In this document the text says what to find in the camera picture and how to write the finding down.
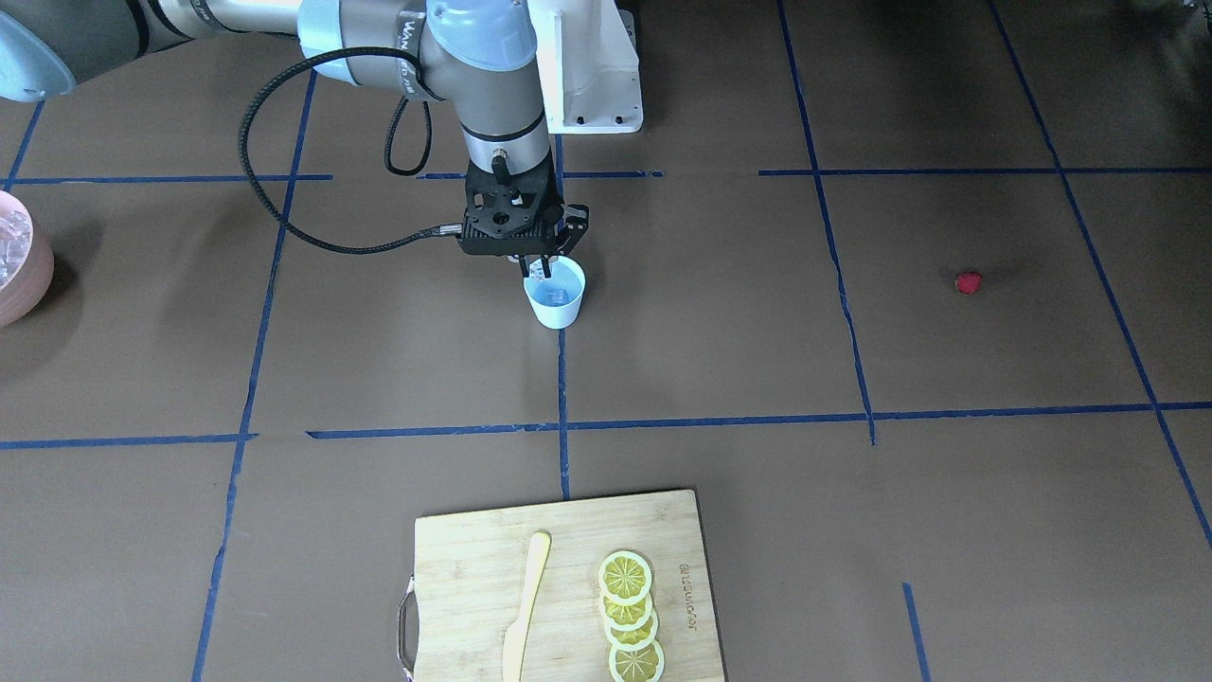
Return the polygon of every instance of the cutting board handle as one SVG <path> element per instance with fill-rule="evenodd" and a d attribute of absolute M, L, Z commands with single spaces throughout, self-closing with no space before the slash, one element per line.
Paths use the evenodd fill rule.
<path fill-rule="evenodd" d="M 405 646 L 406 632 L 405 632 L 405 623 L 404 623 L 405 619 L 406 619 L 406 617 L 407 617 L 407 613 L 408 613 L 408 609 L 407 609 L 408 597 L 412 597 L 413 601 L 416 601 L 416 597 L 417 597 L 416 592 L 417 592 L 417 577 L 416 575 L 410 575 L 408 577 L 408 586 L 405 588 L 405 590 L 404 590 L 404 598 L 400 600 L 400 617 L 399 617 L 400 627 L 396 631 L 399 634 L 399 637 L 398 637 L 396 647 L 395 647 L 395 658 L 400 661 L 400 669 L 404 670 L 404 680 L 405 680 L 405 682 L 413 682 L 413 680 L 412 680 L 412 669 L 416 665 L 416 661 L 413 661 L 413 659 L 410 658 L 408 653 L 405 651 L 405 648 L 406 648 L 406 646 Z"/>

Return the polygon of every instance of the lemon slice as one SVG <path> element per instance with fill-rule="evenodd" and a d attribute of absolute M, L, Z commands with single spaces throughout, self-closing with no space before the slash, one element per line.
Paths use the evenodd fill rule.
<path fill-rule="evenodd" d="M 638 652 L 610 649 L 610 675 L 614 682 L 657 682 L 665 671 L 665 652 L 652 642 Z"/>
<path fill-rule="evenodd" d="M 652 589 L 652 568 L 640 555 L 619 550 L 602 561 L 598 569 L 602 595 L 622 607 L 644 601 Z"/>
<path fill-rule="evenodd" d="M 652 615 L 652 595 L 644 597 L 638 604 L 622 607 L 611 601 L 610 597 L 598 600 L 598 609 L 602 614 L 602 620 L 619 632 L 628 632 L 641 627 Z"/>
<path fill-rule="evenodd" d="M 648 620 L 645 620 L 635 630 L 617 630 L 611 627 L 611 621 L 606 621 L 606 638 L 616 649 L 622 652 L 638 652 L 657 638 L 657 612 L 652 612 Z"/>

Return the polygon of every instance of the white cup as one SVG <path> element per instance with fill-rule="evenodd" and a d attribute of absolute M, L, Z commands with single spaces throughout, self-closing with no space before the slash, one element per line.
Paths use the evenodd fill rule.
<path fill-rule="evenodd" d="M 542 260 L 531 263 L 531 275 L 522 279 L 522 287 L 538 321 L 548 328 L 564 328 L 581 311 L 585 270 L 567 256 L 555 258 L 550 264 L 551 276 L 544 279 Z"/>
<path fill-rule="evenodd" d="M 16 196 L 0 191 L 0 217 L 15 212 L 29 218 L 29 211 Z M 55 256 L 51 253 L 51 243 L 35 224 L 25 259 L 17 265 L 17 271 L 8 281 L 0 286 L 0 326 L 16 321 L 42 299 L 51 285 L 53 271 Z"/>

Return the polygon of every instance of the pink bowl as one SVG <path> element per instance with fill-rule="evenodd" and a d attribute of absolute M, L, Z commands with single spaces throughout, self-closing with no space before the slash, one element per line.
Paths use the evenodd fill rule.
<path fill-rule="evenodd" d="M 0 191 L 0 216 L 13 211 L 29 216 L 24 204 L 18 201 L 16 196 L 7 191 Z M 0 326 L 17 320 L 34 309 L 34 305 L 42 299 L 42 294 L 51 285 L 51 274 L 53 273 L 55 256 L 51 253 L 51 243 L 46 240 L 46 235 L 38 229 L 38 225 L 34 225 L 25 260 L 17 268 L 12 279 L 0 287 Z"/>

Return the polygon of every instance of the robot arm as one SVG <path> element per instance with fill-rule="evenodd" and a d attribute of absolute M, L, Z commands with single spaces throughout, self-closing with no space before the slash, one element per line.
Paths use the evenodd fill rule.
<path fill-rule="evenodd" d="M 0 0 L 0 56 L 16 65 L 0 73 L 0 96 L 67 93 L 144 53 L 227 31 L 298 35 L 308 57 L 371 46 L 417 57 L 419 73 L 370 56 L 316 70 L 453 105 L 469 156 L 465 252 L 545 264 L 588 228 L 588 210 L 558 191 L 525 0 Z"/>

